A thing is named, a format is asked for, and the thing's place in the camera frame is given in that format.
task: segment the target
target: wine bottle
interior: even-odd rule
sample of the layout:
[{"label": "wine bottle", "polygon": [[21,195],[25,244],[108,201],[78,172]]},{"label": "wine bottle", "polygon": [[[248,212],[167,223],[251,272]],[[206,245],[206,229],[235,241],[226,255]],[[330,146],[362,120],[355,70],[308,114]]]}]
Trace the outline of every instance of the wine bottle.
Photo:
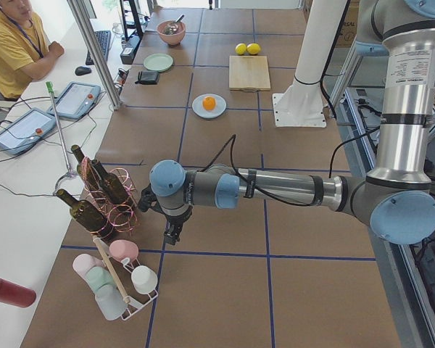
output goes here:
[{"label": "wine bottle", "polygon": [[78,201],[63,188],[57,191],[57,197],[70,206],[72,218],[92,235],[98,236],[107,242],[117,234],[116,228],[89,201],[85,199]]},{"label": "wine bottle", "polygon": [[78,166],[76,167],[76,170],[79,174],[79,176],[82,178],[83,182],[86,185],[86,188],[91,192],[92,197],[95,199],[95,202],[98,204],[99,207],[104,205],[106,203],[105,195],[100,192],[99,183],[96,178],[96,172],[95,169],[92,167],[91,161],[87,161],[87,168],[86,168],[86,174],[82,175],[82,161],[85,158],[84,153],[82,152],[82,149],[78,145],[72,145],[71,146],[71,152],[74,154],[74,157],[78,161]]},{"label": "wine bottle", "polygon": [[107,172],[97,159],[93,159],[91,163],[99,175],[99,186],[107,195],[108,200],[114,205],[119,205],[118,209],[122,212],[133,209],[135,203],[119,178],[114,173]]}]

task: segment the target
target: keyboard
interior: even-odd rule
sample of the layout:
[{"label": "keyboard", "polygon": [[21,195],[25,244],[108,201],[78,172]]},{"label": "keyboard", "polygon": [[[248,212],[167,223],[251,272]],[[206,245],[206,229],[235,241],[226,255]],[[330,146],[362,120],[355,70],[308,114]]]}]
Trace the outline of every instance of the keyboard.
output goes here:
[{"label": "keyboard", "polygon": [[[110,30],[99,30],[94,32],[95,37],[98,40],[103,54],[104,60],[108,60],[109,43],[111,42],[111,31]],[[92,57],[90,57],[90,52],[87,51],[86,65],[94,65]]]}]

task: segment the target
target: blue joint cap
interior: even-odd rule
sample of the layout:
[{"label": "blue joint cap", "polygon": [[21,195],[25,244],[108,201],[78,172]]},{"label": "blue joint cap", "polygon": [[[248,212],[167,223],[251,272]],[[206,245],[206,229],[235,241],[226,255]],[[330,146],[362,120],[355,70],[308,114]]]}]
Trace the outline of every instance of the blue joint cap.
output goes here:
[{"label": "blue joint cap", "polygon": [[363,57],[385,57],[389,51],[381,43],[355,41],[356,51]]},{"label": "blue joint cap", "polygon": [[154,194],[167,197],[182,188],[186,171],[176,161],[167,159],[158,162],[150,170],[150,184]]},{"label": "blue joint cap", "polygon": [[435,200],[422,191],[402,191],[380,202],[370,229],[394,244],[415,244],[435,231]]},{"label": "blue joint cap", "polygon": [[235,175],[223,174],[216,185],[215,203],[220,209],[233,209],[239,200],[240,180]]},{"label": "blue joint cap", "polygon": [[421,16],[435,20],[435,0],[405,0],[405,3]]}]

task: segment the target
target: orange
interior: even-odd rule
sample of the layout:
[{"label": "orange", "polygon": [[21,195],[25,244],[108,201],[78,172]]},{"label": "orange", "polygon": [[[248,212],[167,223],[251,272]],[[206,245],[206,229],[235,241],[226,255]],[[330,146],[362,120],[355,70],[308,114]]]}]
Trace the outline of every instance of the orange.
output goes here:
[{"label": "orange", "polygon": [[207,111],[211,111],[216,107],[216,99],[213,96],[206,96],[202,101],[203,108]]}]

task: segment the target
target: white plate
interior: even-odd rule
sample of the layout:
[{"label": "white plate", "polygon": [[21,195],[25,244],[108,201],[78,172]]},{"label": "white plate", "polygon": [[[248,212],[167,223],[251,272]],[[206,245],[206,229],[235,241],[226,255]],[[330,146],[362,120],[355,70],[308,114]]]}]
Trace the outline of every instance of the white plate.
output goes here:
[{"label": "white plate", "polygon": [[174,59],[165,53],[151,54],[144,59],[144,67],[148,70],[162,73],[169,69],[174,63]]},{"label": "white plate", "polygon": [[[203,99],[206,96],[212,96],[216,99],[216,107],[213,110],[206,110],[203,107]],[[215,118],[217,116],[220,116],[227,107],[227,104],[225,103],[225,100],[223,97],[218,96],[217,94],[202,94],[201,96],[198,96],[195,98],[194,102],[191,104],[191,108],[195,113],[203,118]]]}]

